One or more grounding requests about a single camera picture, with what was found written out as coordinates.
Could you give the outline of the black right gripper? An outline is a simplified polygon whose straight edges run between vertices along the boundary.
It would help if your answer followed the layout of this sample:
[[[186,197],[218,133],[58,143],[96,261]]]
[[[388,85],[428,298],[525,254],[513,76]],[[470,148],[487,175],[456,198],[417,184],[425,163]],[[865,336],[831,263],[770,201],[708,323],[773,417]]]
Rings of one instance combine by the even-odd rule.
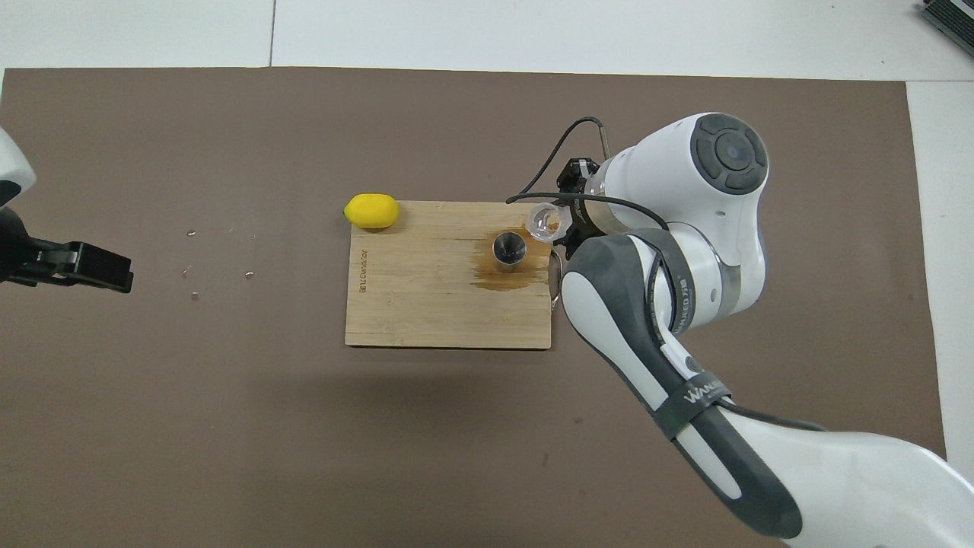
[[[610,210],[607,205],[595,200],[575,198],[578,195],[600,195],[597,183],[589,183],[598,173],[600,164],[592,158],[572,158],[558,176],[558,200],[571,200],[573,225],[564,235],[555,240],[557,247],[563,247],[564,256],[573,256],[578,247],[588,238],[609,233]]]

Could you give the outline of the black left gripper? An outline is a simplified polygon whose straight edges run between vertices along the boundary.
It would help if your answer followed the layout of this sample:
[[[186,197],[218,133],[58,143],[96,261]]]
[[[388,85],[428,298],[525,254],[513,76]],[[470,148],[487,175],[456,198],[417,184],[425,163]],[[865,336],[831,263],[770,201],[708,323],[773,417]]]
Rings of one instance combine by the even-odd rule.
[[[7,282],[31,258],[29,235],[20,216],[1,209],[1,282]],[[132,261],[89,243],[72,241],[39,250],[31,265],[35,280],[50,285],[86,285],[129,294]]]

